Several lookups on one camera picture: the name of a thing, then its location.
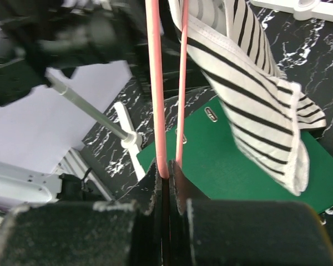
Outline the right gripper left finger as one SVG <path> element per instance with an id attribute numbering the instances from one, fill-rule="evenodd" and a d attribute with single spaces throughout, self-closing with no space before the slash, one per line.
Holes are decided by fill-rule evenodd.
<path id="1" fill-rule="evenodd" d="M 116 201 L 23 204 L 0 227 L 0 265 L 161 265 L 155 162 Z"/>

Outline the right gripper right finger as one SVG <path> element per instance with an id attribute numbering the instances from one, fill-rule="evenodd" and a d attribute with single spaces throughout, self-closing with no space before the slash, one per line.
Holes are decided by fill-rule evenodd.
<path id="1" fill-rule="evenodd" d="M 171 265 L 333 265 L 309 205 L 209 199 L 173 160 L 169 173 Z"/>

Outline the striped black white tank top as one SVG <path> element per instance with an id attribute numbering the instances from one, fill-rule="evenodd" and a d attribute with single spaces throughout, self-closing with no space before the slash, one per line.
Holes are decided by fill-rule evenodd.
<path id="1" fill-rule="evenodd" d="M 217 93 L 238 149 L 295 196 L 309 183 L 301 130 L 321 129 L 321 108 L 288 81 L 245 1 L 189 1 L 187 52 Z"/>

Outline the pink wire hanger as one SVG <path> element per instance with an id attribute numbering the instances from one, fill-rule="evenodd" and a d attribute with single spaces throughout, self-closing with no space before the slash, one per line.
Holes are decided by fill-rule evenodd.
<path id="1" fill-rule="evenodd" d="M 149 50 L 150 81 L 154 119 L 154 135 L 157 167 L 161 178 L 168 179 L 167 148 L 165 138 L 165 115 L 162 74 L 162 50 L 160 41 L 160 16 L 157 1 L 146 1 L 147 37 Z M 188 38 L 189 2 L 183 2 L 180 47 L 180 73 L 178 98 L 178 123 L 176 137 L 176 161 L 181 166 L 183 159 L 185 82 Z"/>

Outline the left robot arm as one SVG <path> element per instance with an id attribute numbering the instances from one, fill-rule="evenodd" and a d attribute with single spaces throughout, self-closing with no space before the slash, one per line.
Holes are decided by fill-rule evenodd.
<path id="1" fill-rule="evenodd" d="M 66 158 L 79 193 L 91 175 L 74 148 L 96 121 L 110 130 L 144 176 L 142 137 L 127 108 L 114 104 L 115 124 L 97 107 L 107 88 L 134 62 L 134 37 L 144 13 L 130 1 L 0 1 L 0 211 L 26 202 L 55 201 L 69 185 L 57 164 Z"/>

